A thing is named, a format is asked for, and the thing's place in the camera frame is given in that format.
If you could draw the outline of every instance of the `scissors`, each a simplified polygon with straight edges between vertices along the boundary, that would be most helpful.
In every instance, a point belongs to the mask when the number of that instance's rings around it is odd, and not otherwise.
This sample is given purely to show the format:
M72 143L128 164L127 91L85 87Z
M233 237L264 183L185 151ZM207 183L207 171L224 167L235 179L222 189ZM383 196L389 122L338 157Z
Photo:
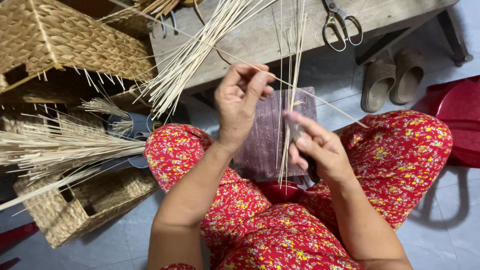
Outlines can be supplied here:
M350 42L350 44L352 44L353 46L357 46L360 43L362 43L362 41L363 41L363 30L362 30L360 22L357 20L357 18L355 18L353 15L348 14L345 11L339 9L337 7L337 5L335 4L335 2L333 2L333 0L323 0L323 2L324 2L325 7L328 11L327 22L325 23L324 30L323 30L323 36L324 36L325 43L327 43L332 49L334 49L336 51L344 51L347 48L346 41ZM338 26L335 23L335 17L340 22L340 26L342 27L341 29L338 29ZM352 39L350 37L350 34L348 33L348 29L347 29L347 26L346 26L346 23L345 23L346 20L351 21L356 26L359 34L361 35L359 43L353 43L352 42ZM326 35L326 30L329 27L333 30L333 32L335 33L335 36L338 38L338 40L341 40L343 42L343 48L337 49L337 48L332 46L330 41L328 41L327 35ZM343 34L344 34L345 37L343 37L340 34L341 30L343 30Z
M298 123L291 120L288 115L285 116L285 122L287 122L287 126L290 129L290 135L293 142L296 142L300 139L302 133L305 132L305 129ZM308 163L307 173L310 177L310 180L314 183L318 183L320 178L317 175L317 162L310 156L305 155L304 153L299 151L299 155L304 158Z

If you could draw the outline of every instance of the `slipper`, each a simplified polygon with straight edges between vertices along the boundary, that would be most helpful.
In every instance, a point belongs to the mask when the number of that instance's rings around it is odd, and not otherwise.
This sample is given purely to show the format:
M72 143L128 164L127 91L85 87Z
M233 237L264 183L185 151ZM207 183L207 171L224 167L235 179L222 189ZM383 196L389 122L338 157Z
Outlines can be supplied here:
M417 49L406 48L396 54L395 64L396 84L390 92L390 99L393 103L403 105L415 98L424 75L424 60Z
M388 92L395 85L395 63L388 54L373 62L365 72L361 107L368 112L377 112L385 104Z

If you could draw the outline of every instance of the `wooden board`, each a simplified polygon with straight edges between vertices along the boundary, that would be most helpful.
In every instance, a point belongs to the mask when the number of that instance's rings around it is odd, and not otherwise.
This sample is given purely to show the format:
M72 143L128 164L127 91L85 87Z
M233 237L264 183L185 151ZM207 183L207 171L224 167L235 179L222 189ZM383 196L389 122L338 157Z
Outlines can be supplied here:
M303 90L315 94L313 87L303 88ZM278 114L281 92L283 92L284 97L282 100L284 101L287 97L287 92L275 91L267 101L257 103L255 122L250 130L250 134L238 154L233 158L235 171L243 178L270 178L278 177L279 175L285 139L285 126L283 125L284 121L282 121L280 124L280 143L277 152ZM301 100L303 103L293 107L293 110L317 121L315 99L297 91L295 101L298 100ZM296 175L307 175L307 173L297 165L288 163L288 176Z
M202 16L209 20L219 0L204 1L199 5ZM360 21L365 38L376 37L391 31L396 31L415 25L418 17L429 12L444 9L454 5L459 0L336 0L336 4L344 11L354 15ZM283 31L288 31L290 22L296 21L297 0L282 0ZM322 0L306 0L308 19L305 30L304 50L322 47L322 29L326 21L326 11ZM192 36L201 28L193 8L182 8L175 13L177 25ZM348 28L355 33L354 27ZM173 49L189 40L186 35L168 34L163 39L163 30L156 24L151 37L154 54ZM264 9L250 20L226 35L217 43L217 47L248 62L272 63L280 59L280 0ZM283 57L288 55L287 40L284 38ZM224 56L230 62L237 60ZM216 51L211 51L197 72L186 85L188 92L198 92L210 87L215 80L223 77L228 70L228 64L220 59Z

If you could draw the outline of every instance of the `red floral pants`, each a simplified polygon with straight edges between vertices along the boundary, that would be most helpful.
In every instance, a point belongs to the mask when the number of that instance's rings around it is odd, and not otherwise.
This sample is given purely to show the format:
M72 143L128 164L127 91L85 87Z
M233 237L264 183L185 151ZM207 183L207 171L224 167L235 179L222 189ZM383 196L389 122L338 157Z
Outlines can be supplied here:
M369 128L352 124L341 141L370 203L396 229L445 165L452 136L444 123L415 111L361 121ZM151 134L144 156L168 192L210 145L198 128L169 124ZM202 237L213 269L363 269L337 239L330 191L322 182L298 204L272 206L255 184L228 168L203 220Z

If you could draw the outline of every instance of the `red plastic chair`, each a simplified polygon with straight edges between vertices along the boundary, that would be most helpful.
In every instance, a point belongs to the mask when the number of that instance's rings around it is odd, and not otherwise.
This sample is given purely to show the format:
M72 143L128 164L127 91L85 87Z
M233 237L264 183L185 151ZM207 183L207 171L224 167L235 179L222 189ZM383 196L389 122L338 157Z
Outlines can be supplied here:
M449 165L480 168L480 75L427 88L412 110L435 116L453 135Z

